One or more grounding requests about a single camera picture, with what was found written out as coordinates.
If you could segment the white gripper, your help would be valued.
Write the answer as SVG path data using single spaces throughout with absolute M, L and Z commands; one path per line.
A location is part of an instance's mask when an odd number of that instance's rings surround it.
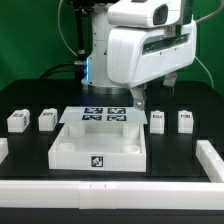
M 162 95 L 172 96 L 177 80 L 174 71 L 194 61 L 196 37 L 195 21 L 183 25 L 179 33 L 169 32 L 166 28 L 116 27 L 108 39 L 108 78 L 114 85 L 132 88 L 133 106 L 143 111 L 146 95 L 142 84 L 167 74 Z

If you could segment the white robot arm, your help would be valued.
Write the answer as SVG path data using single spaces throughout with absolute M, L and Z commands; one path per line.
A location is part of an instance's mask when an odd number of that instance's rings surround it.
M 192 9 L 193 0 L 95 0 L 83 87 L 110 95 L 129 91 L 138 110 L 156 78 L 164 79 L 162 94 L 173 95 L 177 71 L 195 58 Z

